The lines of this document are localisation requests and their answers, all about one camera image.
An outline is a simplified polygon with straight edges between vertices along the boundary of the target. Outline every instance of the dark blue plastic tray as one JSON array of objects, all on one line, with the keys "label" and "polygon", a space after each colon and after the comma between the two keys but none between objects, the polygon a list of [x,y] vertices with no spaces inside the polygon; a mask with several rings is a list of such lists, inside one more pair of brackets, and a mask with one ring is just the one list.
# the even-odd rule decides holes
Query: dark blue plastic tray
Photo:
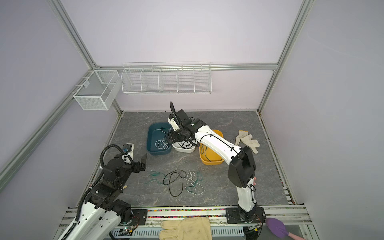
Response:
[{"label": "dark blue plastic tray", "polygon": [[152,124],[149,128],[148,128],[148,137],[147,137],[147,150],[150,154],[156,156],[156,155],[165,155],[167,153],[169,153],[172,149],[172,145],[171,143],[169,143],[171,146],[170,148],[166,149],[166,150],[163,150],[163,149],[158,149],[156,146],[155,146],[155,143],[157,140],[163,140],[164,136],[166,136],[167,134],[160,131],[160,130],[157,130],[157,129],[161,129],[163,128],[164,132],[167,132],[169,131],[171,127],[171,125],[167,122],[157,122],[157,123],[154,123]]}]

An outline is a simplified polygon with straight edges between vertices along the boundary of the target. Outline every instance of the white mesh basket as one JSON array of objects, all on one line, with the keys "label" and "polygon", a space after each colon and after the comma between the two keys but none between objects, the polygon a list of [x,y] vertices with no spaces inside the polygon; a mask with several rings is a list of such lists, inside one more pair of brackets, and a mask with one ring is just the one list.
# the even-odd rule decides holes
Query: white mesh basket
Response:
[{"label": "white mesh basket", "polygon": [[122,91],[126,94],[211,93],[210,65],[124,65]]},{"label": "white mesh basket", "polygon": [[94,70],[73,97],[84,110],[108,110],[120,87],[117,71]]}]

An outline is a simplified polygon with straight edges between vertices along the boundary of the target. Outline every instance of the yellow bin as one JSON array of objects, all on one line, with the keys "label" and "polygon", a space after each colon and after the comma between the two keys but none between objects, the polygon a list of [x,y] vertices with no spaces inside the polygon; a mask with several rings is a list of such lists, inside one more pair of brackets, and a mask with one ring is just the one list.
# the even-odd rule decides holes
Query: yellow bin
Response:
[{"label": "yellow bin", "polygon": [[[213,129],[213,131],[220,137],[223,137],[223,133],[219,130]],[[224,162],[224,159],[222,159],[217,153],[202,143],[199,146],[199,154],[201,161],[205,165],[218,165]]]}]

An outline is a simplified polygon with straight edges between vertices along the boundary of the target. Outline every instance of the beige work glove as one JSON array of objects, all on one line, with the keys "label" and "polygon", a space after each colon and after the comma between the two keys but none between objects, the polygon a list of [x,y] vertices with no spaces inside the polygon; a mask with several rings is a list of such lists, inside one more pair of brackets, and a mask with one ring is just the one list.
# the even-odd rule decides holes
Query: beige work glove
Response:
[{"label": "beige work glove", "polygon": [[257,147],[260,147],[260,144],[259,142],[256,140],[256,139],[252,139],[252,135],[249,134],[245,137],[242,137],[240,138],[240,140],[245,144],[247,145],[248,147],[250,147],[252,149],[252,151],[254,153],[258,153],[258,151],[256,150]]},{"label": "beige work glove", "polygon": [[248,131],[239,130],[239,135],[236,137],[235,145],[238,146],[240,143],[240,139],[248,135]]},{"label": "beige work glove", "polygon": [[161,223],[160,240],[212,240],[211,225],[207,217],[187,217]]}]

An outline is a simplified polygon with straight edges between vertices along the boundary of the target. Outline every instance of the gray marble tabletop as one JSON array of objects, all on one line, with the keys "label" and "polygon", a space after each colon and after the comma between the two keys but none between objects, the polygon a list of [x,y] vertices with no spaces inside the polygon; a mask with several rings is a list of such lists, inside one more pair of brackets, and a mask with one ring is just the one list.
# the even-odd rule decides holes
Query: gray marble tabletop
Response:
[{"label": "gray marble tabletop", "polygon": [[[155,122],[164,122],[169,112],[125,112],[112,143],[122,146],[125,143],[134,143],[134,160],[139,161],[141,156],[147,153],[146,143],[148,127]],[[256,201],[259,205],[284,205],[288,204],[281,180],[276,170],[272,154],[269,150],[265,135],[257,118],[257,113],[252,111],[226,111],[226,112],[187,112],[188,116],[199,118],[210,128],[218,129],[228,141],[235,143],[235,137],[239,130],[249,131],[253,139],[260,143],[258,153],[253,154],[257,178]],[[104,159],[107,162],[117,151],[108,150]],[[203,178],[199,183],[204,187],[201,195],[194,195],[183,189],[178,197],[172,197],[168,186],[159,184],[163,176],[151,176],[151,171],[167,174],[176,169],[186,172],[199,172]],[[180,206],[180,205],[237,205],[238,197],[236,187],[227,177],[228,165],[223,162],[220,165],[204,165],[199,157],[198,148],[192,153],[177,152],[172,149],[169,154],[153,156],[148,154],[147,169],[144,172],[132,173],[126,182],[127,188],[119,195],[122,199],[134,207],[148,206]],[[170,185],[172,194],[180,193],[182,186],[188,181],[177,179]],[[197,193],[201,193],[200,186],[196,186]]]}]

